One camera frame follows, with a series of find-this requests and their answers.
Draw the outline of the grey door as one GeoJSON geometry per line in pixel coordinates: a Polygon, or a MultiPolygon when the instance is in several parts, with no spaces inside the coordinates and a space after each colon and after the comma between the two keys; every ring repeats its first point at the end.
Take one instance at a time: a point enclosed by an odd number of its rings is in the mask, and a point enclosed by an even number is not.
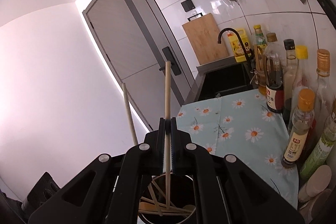
{"type": "Polygon", "coordinates": [[[90,32],[119,85],[149,131],[165,116],[165,63],[170,47],[181,74],[171,70],[171,116],[194,84],[178,42],[155,0],[92,0],[83,11],[90,32]]]}

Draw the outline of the black faucet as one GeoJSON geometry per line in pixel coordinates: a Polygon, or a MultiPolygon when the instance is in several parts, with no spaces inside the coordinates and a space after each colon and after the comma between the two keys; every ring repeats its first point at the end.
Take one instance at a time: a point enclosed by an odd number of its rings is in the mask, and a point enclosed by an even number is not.
{"type": "Polygon", "coordinates": [[[252,71],[253,51],[243,29],[224,28],[218,34],[218,44],[222,43],[222,36],[226,34],[230,42],[236,63],[245,63],[248,71],[252,71]]]}

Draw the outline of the black sink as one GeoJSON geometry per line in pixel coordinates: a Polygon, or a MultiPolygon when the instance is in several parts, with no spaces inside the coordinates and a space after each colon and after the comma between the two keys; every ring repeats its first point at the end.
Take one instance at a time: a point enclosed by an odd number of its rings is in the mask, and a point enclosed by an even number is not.
{"type": "Polygon", "coordinates": [[[224,65],[206,72],[196,101],[204,101],[255,89],[247,62],[224,65]]]}

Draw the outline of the paper cup stack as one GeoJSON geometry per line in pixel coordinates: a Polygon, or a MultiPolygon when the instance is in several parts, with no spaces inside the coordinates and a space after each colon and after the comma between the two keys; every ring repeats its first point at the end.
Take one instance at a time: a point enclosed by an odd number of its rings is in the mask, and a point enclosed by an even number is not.
{"type": "Polygon", "coordinates": [[[298,192],[298,201],[308,202],[322,191],[324,191],[331,180],[331,169],[328,165],[322,165],[317,168],[309,180],[303,184],[298,192]]]}
{"type": "Polygon", "coordinates": [[[306,224],[311,223],[311,221],[319,215],[327,199],[330,197],[331,192],[331,189],[325,189],[300,207],[298,211],[303,216],[306,224]]]}

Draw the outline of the cartoon print ceramic spoon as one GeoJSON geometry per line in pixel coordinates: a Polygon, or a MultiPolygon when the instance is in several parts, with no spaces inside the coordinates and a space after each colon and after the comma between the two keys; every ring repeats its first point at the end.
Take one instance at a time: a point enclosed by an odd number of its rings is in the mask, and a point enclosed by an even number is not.
{"type": "Polygon", "coordinates": [[[166,210],[163,207],[155,206],[155,204],[148,203],[148,202],[140,202],[138,209],[149,210],[149,211],[159,211],[159,212],[161,212],[161,211],[168,211],[168,210],[166,210]]]}

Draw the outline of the white ceramic spoon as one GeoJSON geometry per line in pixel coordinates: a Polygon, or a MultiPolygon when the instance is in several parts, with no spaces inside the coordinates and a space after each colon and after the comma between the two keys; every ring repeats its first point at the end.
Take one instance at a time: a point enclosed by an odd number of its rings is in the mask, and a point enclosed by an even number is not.
{"type": "Polygon", "coordinates": [[[182,209],[183,209],[183,212],[185,214],[193,214],[193,212],[195,211],[196,207],[195,207],[195,205],[186,205],[182,209]]]}

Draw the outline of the small orange cap bottle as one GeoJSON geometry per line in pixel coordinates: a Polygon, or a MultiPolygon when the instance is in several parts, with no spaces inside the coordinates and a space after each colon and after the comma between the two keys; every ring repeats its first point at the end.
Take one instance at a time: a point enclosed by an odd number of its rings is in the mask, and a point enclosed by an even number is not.
{"type": "Polygon", "coordinates": [[[297,106],[292,115],[288,145],[281,159],[284,168],[291,168],[298,161],[305,146],[308,131],[314,120],[315,93],[309,88],[298,94],[297,106]]]}

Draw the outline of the wooden cutting board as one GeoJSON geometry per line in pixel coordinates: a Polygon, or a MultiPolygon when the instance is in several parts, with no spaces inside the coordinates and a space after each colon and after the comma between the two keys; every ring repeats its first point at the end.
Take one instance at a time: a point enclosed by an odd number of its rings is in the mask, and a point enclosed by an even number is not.
{"type": "Polygon", "coordinates": [[[212,14],[182,25],[200,65],[229,56],[225,42],[218,43],[219,28],[212,14]]]}

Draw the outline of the tall gold cap bottle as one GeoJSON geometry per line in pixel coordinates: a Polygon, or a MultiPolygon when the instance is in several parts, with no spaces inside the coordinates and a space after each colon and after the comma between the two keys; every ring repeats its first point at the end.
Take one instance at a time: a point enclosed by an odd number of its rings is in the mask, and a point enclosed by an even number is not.
{"type": "Polygon", "coordinates": [[[327,117],[333,110],[335,100],[330,85],[330,52],[326,49],[317,50],[317,81],[315,89],[315,133],[319,138],[327,117]]]}

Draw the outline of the daisy print tablecloth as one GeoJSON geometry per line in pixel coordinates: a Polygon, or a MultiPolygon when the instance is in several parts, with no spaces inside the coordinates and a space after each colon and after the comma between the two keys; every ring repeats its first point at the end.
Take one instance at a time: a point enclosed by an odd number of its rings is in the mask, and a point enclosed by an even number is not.
{"type": "Polygon", "coordinates": [[[297,168],[281,164],[287,129],[258,90],[184,105],[176,119],[178,129],[194,143],[220,157],[234,154],[291,206],[298,206],[297,168]]]}

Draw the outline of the thin wooden chopstick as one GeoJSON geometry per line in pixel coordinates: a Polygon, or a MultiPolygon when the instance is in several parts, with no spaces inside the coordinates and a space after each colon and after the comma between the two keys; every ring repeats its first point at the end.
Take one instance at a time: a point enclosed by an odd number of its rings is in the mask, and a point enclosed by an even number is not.
{"type": "MultiPolygon", "coordinates": [[[[130,127],[131,135],[132,135],[132,138],[133,138],[133,143],[134,143],[134,145],[138,145],[137,134],[136,134],[136,131],[135,131],[135,126],[134,126],[133,117],[132,117],[132,114],[131,114],[131,109],[130,109],[130,104],[129,104],[128,92],[127,92],[127,88],[126,88],[125,83],[122,83],[122,90],[123,90],[123,98],[124,98],[124,102],[125,102],[127,118],[128,118],[128,121],[129,121],[129,127],[130,127]]],[[[159,203],[158,203],[157,198],[154,194],[154,190],[153,190],[153,187],[151,186],[151,183],[148,186],[148,190],[150,192],[150,195],[151,195],[152,200],[153,200],[154,205],[155,205],[155,212],[157,212],[159,214],[159,216],[163,216],[162,209],[159,206],[159,203]]]]}

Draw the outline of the pale wooden chopstick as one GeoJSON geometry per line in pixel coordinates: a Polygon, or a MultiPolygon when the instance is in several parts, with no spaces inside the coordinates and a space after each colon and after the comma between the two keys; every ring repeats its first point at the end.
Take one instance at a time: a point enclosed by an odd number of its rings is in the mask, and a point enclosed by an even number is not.
{"type": "Polygon", "coordinates": [[[170,162],[171,162],[171,139],[170,139],[170,99],[171,97],[171,63],[165,63],[165,171],[166,171],[166,208],[170,209],[170,162]]]}

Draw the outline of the green label oil bottle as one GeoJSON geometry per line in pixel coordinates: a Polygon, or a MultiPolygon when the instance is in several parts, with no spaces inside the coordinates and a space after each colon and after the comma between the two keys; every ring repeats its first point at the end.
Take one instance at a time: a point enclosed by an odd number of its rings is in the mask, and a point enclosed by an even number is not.
{"type": "Polygon", "coordinates": [[[327,117],[323,133],[316,146],[304,162],[300,170],[300,178],[308,180],[318,167],[323,165],[335,144],[335,103],[331,114],[327,117]]]}

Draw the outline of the black wall socket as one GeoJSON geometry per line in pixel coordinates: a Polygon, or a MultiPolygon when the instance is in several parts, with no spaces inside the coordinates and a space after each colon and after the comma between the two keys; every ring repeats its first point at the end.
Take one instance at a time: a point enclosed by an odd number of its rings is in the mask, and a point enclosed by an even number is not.
{"type": "Polygon", "coordinates": [[[195,5],[193,4],[192,0],[185,0],[185,1],[181,2],[181,5],[182,5],[185,12],[189,12],[189,11],[195,9],[195,5]]]}

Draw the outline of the dark soy sauce bottle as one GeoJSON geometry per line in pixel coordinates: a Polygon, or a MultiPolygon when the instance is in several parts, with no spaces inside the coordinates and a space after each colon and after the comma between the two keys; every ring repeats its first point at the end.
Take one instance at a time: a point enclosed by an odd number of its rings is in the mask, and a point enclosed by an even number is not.
{"type": "Polygon", "coordinates": [[[266,104],[274,113],[284,109],[284,84],[281,47],[274,32],[266,35],[268,45],[263,53],[263,67],[266,85],[266,104]]]}

